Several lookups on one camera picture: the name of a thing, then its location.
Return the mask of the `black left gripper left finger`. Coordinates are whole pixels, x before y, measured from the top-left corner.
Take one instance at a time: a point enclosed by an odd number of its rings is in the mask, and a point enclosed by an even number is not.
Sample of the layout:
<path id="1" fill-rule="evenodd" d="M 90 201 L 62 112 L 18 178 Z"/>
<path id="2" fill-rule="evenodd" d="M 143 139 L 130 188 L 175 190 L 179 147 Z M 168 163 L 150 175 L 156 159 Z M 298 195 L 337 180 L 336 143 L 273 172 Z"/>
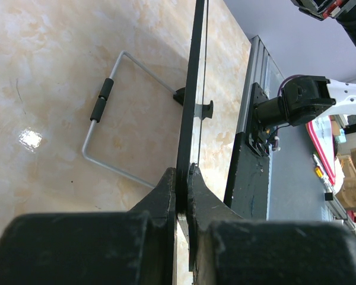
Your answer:
<path id="1" fill-rule="evenodd" d="M 129 211 L 18 216 L 0 237 L 0 284 L 176 284 L 176 171 Z"/>

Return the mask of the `black framed whiteboard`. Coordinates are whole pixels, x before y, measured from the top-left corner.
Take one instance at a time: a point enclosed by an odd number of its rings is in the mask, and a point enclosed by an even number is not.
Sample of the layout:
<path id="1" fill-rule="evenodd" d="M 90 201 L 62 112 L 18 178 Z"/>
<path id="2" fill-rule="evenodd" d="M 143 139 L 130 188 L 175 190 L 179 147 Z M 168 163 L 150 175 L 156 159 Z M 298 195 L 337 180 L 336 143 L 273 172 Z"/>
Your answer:
<path id="1" fill-rule="evenodd" d="M 204 104 L 207 41 L 208 1 L 196 1 L 190 39 L 185 91 L 179 96 L 183 102 L 179 146 L 176 162 L 176 209 L 184 220 L 180 221 L 189 244 L 189 271 L 195 266 L 196 237 L 192 225 L 189 185 L 192 170 L 199 166 Z"/>

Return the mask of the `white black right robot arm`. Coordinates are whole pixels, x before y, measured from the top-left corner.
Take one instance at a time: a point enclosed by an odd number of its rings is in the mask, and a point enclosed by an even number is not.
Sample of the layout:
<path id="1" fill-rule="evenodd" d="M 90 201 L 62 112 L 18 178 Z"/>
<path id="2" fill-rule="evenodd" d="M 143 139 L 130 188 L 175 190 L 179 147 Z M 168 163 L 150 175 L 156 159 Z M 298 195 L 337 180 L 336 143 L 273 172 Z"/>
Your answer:
<path id="1" fill-rule="evenodd" d="M 356 1 L 294 1 L 293 4 L 319 21 L 333 18 L 356 47 Z M 265 129 L 287 123 L 306 124 L 318 117 L 356 115 L 356 84 L 314 75 L 295 75 L 279 95 L 253 105 L 254 120 Z"/>

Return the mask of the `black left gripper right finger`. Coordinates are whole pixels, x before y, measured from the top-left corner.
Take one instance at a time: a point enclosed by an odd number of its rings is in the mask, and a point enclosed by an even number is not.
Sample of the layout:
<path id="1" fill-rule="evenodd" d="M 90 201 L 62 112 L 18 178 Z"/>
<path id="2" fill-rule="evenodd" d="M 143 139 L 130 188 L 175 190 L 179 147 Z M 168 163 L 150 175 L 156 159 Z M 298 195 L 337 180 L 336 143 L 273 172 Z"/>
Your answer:
<path id="1" fill-rule="evenodd" d="M 191 165 L 189 269 L 195 284 L 356 284 L 356 238 L 334 222 L 241 218 Z"/>

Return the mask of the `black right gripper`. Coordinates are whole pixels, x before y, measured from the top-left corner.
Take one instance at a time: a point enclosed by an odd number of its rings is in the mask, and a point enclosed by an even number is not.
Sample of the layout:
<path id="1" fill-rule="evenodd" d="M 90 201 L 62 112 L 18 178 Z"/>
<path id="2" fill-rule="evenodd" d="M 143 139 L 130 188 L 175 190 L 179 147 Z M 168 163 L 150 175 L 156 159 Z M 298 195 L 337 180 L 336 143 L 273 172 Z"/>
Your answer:
<path id="1" fill-rule="evenodd" d="M 333 18 L 340 24 L 356 47 L 356 0 L 291 1 L 300 12 L 323 21 Z"/>

